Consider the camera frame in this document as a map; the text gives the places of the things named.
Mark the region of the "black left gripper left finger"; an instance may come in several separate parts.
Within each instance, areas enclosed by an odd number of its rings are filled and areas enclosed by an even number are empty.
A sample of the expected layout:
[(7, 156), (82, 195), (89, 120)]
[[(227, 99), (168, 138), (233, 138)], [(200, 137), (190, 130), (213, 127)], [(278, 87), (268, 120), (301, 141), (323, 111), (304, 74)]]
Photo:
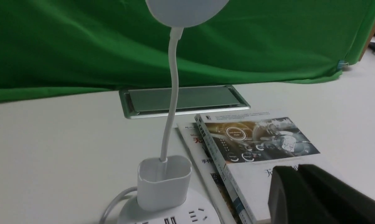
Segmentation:
[(334, 223), (334, 218), (292, 167), (273, 168), (268, 208), (272, 224)]

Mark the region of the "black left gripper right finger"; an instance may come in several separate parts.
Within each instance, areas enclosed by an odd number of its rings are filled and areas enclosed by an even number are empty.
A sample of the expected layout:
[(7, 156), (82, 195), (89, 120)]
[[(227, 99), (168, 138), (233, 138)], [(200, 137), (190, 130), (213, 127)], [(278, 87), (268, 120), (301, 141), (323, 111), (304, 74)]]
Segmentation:
[(298, 172), (340, 224), (375, 224), (374, 199), (316, 165), (299, 165)]

